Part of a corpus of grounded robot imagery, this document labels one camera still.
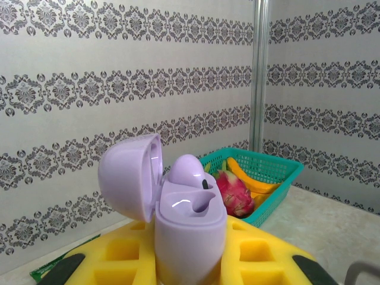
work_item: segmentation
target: dragon fruit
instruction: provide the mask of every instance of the dragon fruit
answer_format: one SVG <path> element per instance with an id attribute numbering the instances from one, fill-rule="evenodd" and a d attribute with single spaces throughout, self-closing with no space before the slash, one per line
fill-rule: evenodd
<path id="1" fill-rule="evenodd" d="M 251 198 L 250 190 L 235 174 L 228 170 L 218 170 L 216 183 L 228 215 L 242 219 L 253 213 L 255 200 Z"/>

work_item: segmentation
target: teal plastic basket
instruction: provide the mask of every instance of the teal plastic basket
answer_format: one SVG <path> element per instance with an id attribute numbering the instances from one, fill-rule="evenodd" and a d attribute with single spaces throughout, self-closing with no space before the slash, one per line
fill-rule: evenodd
<path id="1" fill-rule="evenodd" d="M 223 148 L 200 159 L 203 166 L 211 162 L 210 173 L 221 169 L 223 160 L 233 157 L 251 178 L 266 183 L 281 183 L 260 207 L 243 221 L 260 227 L 284 200 L 290 185 L 303 169 L 303 164 L 267 154 L 255 153 L 238 148 Z"/>

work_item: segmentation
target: metal pole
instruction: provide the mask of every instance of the metal pole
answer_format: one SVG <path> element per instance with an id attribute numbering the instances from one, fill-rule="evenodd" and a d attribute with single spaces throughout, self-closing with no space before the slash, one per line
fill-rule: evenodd
<path id="1" fill-rule="evenodd" d="M 256 0 L 249 149 L 261 152 L 269 39 L 270 0 Z"/>

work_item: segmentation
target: white countertop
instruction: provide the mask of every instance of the white countertop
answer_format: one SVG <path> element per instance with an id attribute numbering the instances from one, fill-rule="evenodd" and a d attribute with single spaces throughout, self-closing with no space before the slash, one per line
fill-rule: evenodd
<path id="1" fill-rule="evenodd" d="M 126 219 L 98 233 L 107 233 Z M 357 260 L 380 264 L 380 217 L 292 186 L 286 199 L 262 225 L 262 230 L 288 241 L 316 257 L 339 282 Z M 57 258 L 92 236 L 64 246 L 0 276 L 0 285 L 34 285 L 29 272 Z M 378 285 L 360 276 L 357 285 Z"/>

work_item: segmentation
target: damask wallpaper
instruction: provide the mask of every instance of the damask wallpaper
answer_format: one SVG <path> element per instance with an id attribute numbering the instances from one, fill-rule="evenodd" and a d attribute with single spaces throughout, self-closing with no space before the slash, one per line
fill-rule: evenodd
<path id="1" fill-rule="evenodd" d="M 0 0 L 0 273 L 123 219 L 97 164 L 158 132 L 183 153 L 248 148 L 250 0 Z"/>
<path id="2" fill-rule="evenodd" d="M 272 1 L 264 152 L 295 185 L 380 215 L 380 3 Z"/>

